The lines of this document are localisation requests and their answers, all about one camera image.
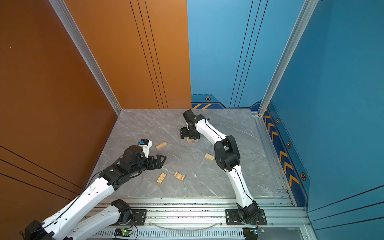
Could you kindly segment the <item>wood arch block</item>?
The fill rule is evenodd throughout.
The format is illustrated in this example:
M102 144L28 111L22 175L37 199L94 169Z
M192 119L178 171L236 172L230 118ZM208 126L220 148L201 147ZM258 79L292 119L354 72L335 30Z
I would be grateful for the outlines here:
M185 176L185 175L182 175L182 174L180 174L178 171L176 171L175 174L174 174L174 177L175 177L176 179L180 180L180 181L184 181L186 176Z

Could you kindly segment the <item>ribbed wood block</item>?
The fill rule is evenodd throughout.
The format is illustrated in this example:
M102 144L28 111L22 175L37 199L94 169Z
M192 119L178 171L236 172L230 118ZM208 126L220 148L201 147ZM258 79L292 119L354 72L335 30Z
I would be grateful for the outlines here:
M207 160L210 160L210 161L213 161L215 159L215 157L213 155L210 155L210 154L205 154L205 158Z

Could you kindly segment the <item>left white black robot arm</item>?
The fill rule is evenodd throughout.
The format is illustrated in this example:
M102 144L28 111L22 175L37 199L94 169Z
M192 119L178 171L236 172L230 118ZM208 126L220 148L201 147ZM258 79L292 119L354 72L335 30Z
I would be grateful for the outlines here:
M25 240L86 240L96 232L118 224L131 226L135 217L131 206L122 199L101 212L84 219L97 204L132 178L147 170L163 167L166 156L149 156L149 146L130 146L112 165L100 172L83 192L43 222L33 221L23 233Z

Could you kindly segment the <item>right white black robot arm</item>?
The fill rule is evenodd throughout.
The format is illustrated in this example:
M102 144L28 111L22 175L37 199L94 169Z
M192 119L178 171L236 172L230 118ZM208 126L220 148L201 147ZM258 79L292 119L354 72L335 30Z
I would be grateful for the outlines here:
M181 139L199 140L204 136L214 146L215 161L230 179L236 195L238 215L241 222L251 225L259 221L261 208L252 197L241 169L241 154L236 139L225 135L209 123L203 115L195 115L192 110L183 113L187 126L181 128Z

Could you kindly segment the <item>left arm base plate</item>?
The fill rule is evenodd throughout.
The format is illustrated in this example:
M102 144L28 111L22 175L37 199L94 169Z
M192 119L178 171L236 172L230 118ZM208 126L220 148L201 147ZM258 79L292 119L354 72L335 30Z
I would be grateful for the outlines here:
M121 213L118 224L121 226L143 226L147 217L146 209L133 209Z

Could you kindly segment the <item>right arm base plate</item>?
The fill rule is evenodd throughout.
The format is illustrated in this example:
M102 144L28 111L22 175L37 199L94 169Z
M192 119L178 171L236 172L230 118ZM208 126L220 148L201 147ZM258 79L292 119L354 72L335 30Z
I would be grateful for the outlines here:
M268 224L265 211L260 209L255 217L251 218L252 222L246 223L241 220L238 209L226 209L226 224L228 226L235 225L259 225L266 226Z

